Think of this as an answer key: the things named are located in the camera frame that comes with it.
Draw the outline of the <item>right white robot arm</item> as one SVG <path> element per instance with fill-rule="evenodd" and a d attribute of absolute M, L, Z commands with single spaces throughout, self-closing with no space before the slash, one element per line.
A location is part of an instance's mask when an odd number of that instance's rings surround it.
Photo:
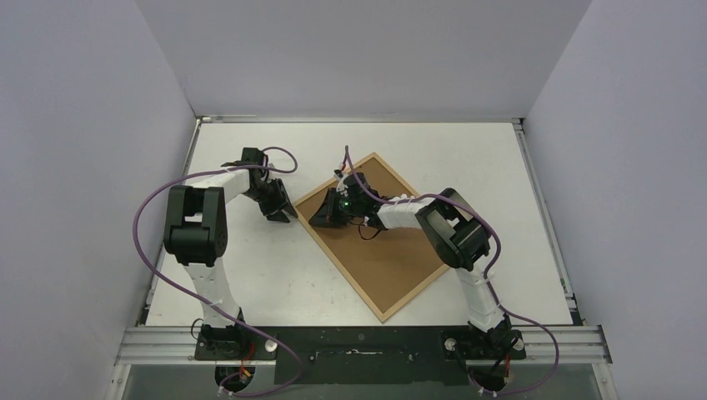
<path fill-rule="evenodd" d="M 422 231 L 434 252 L 457 271 L 469 314 L 473 350 L 490 358 L 504 347 L 499 326 L 506 314 L 493 304 L 488 279 L 474 264 L 491 250 L 489 230 L 470 205 L 448 187 L 440 194 L 385 197 L 369 186 L 361 172 L 334 172 L 336 187 L 326 190 L 321 206 L 309 218 L 316 228 L 343 228 L 358 221 L 380 232 L 412 228 Z"/>

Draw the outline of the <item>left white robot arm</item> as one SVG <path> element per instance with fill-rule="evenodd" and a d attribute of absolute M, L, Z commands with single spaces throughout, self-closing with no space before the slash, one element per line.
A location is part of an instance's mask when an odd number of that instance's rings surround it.
<path fill-rule="evenodd" d="M 169 189 L 163 245 L 187 271 L 202 304 L 198 345 L 235 359 L 249 354 L 253 339 L 243 326 L 243 311 L 233 298 L 223 265 L 228 246 L 226 206 L 244 196 L 274 223 L 289 223 L 297 213 L 283 181 L 270 175 L 274 166 L 266 150 L 246 147 L 239 160 L 222 169 L 221 174 Z"/>

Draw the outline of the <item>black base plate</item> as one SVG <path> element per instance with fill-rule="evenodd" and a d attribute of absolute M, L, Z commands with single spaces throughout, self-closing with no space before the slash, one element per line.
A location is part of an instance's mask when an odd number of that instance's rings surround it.
<path fill-rule="evenodd" d="M 193 357 L 217 364 L 215 377 L 236 375 L 228 388 L 241 390 L 259 363 L 274 364 L 273 381 L 284 384 L 411 384 L 461 386 L 467 374 L 500 385 L 506 361 L 524 360 L 518 330 L 490 334 L 466 325 L 420 327 L 204 326 Z"/>

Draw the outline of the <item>aluminium rail front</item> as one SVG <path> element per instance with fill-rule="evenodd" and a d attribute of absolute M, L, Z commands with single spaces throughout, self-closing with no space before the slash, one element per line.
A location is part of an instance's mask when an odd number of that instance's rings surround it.
<path fill-rule="evenodd" d="M 130 327 L 118 349 L 117 365 L 195 363 L 197 340 L 189 327 Z"/>

